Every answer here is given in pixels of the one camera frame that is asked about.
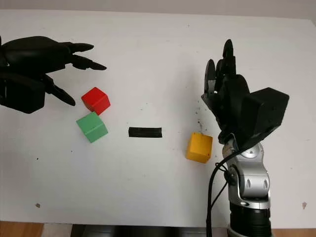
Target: dirt speck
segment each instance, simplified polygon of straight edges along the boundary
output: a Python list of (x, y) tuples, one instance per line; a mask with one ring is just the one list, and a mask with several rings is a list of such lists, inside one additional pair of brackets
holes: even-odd
[(303, 208), (303, 210), (305, 210), (306, 206), (307, 206), (307, 203), (306, 203), (306, 202), (303, 202), (303, 203), (302, 203), (302, 208)]

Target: black bar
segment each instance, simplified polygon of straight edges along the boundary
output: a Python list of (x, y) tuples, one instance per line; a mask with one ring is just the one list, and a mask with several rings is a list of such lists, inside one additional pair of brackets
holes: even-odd
[(162, 137), (161, 127), (130, 127), (129, 137)]

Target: table surface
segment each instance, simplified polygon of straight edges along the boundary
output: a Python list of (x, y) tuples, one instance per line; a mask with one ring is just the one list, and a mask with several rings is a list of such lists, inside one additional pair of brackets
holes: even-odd
[[(27, 36), (87, 42), (108, 67), (51, 73), (71, 107), (46, 95), (31, 115), (0, 107), (0, 220), (203, 227), (207, 184), (221, 158), (220, 130), (201, 102), (209, 58), (231, 38), (237, 72), (251, 91), (290, 95), (283, 124), (265, 141), (273, 228), (316, 227), (316, 28), (309, 20), (84, 11), (1, 10), (2, 42)], [(111, 106), (109, 134), (90, 144), (76, 124), (92, 87)], [(129, 138), (128, 128), (162, 127), (163, 138)], [(214, 137), (207, 164), (185, 159), (192, 132)], [(214, 193), (224, 184), (216, 177)], [(213, 211), (229, 222), (227, 191)]]

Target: wooden block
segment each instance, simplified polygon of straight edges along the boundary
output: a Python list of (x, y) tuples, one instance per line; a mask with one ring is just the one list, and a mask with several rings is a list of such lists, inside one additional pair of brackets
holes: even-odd
[(108, 134), (106, 126), (95, 112), (77, 120), (77, 124), (91, 143)]
[(206, 163), (211, 157), (213, 138), (201, 133), (192, 133), (188, 148), (187, 159)]
[(85, 93), (81, 99), (85, 106), (97, 115), (100, 115), (111, 105), (106, 93), (96, 87)]

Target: black cable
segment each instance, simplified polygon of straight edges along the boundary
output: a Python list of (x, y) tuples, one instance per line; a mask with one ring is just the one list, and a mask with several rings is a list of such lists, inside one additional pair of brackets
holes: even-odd
[[(227, 172), (227, 171), (228, 171), (228, 169), (227, 169), (224, 165), (220, 166), (220, 167), (219, 167), (219, 170), (220, 170), (220, 171), (223, 171), (223, 172)], [(222, 187), (221, 191), (219, 191), (218, 195), (217, 195), (217, 196), (215, 197), (215, 199), (213, 200), (213, 202), (212, 202), (212, 204), (211, 204), (211, 208), (213, 208), (213, 205), (215, 204), (215, 202), (217, 201), (217, 199), (219, 198), (219, 196), (222, 194), (222, 192), (223, 192), (223, 190), (226, 188), (227, 184), (228, 184), (228, 182), (226, 181), (225, 184), (224, 184), (224, 186)]]
[(212, 216), (211, 216), (211, 212), (212, 212), (212, 207), (214, 205), (214, 202), (212, 203), (212, 187), (213, 187), (213, 181), (215, 178), (215, 175), (217, 173), (217, 171), (223, 166), (223, 164), (225, 164), (226, 162), (228, 162), (230, 159), (234, 158), (235, 156), (239, 155), (240, 153), (243, 153), (244, 150), (241, 151), (236, 151), (232, 154), (230, 154), (229, 156), (227, 156), (226, 158), (224, 158), (222, 161), (220, 161), (217, 166), (215, 166), (211, 177), (209, 179), (209, 183), (208, 183), (208, 200), (207, 200), (207, 217), (206, 217), (206, 237), (212, 237)]
[(215, 202), (217, 201), (217, 199), (219, 198), (219, 196), (222, 194), (222, 192), (224, 191), (224, 189), (226, 188), (227, 186), (227, 181), (226, 183), (224, 184), (224, 186), (222, 187), (221, 191), (219, 191), (218, 195), (216, 196), (216, 198), (213, 200), (212, 204), (211, 204), (211, 208), (213, 208)]

